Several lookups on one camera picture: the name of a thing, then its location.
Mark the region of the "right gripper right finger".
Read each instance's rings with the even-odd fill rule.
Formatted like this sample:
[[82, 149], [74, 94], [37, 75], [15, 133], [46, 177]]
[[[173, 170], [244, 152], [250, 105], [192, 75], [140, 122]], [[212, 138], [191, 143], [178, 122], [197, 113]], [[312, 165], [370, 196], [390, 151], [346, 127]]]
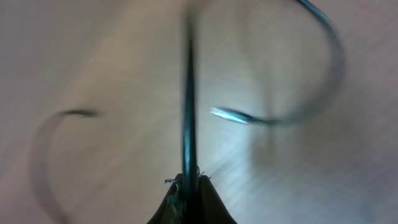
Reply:
[[218, 195], [210, 177], [202, 175], [198, 179], [201, 202], [201, 222], [204, 224], [237, 224], [229, 214]]

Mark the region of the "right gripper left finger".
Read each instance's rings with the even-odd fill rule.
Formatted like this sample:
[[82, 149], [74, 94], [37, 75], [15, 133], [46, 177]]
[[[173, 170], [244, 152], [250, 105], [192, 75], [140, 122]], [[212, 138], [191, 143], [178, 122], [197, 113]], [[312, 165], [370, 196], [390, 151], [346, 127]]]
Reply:
[[174, 179], [165, 179], [170, 184], [163, 201], [147, 224], [181, 224], [186, 209], [182, 189], [183, 175], [177, 174]]

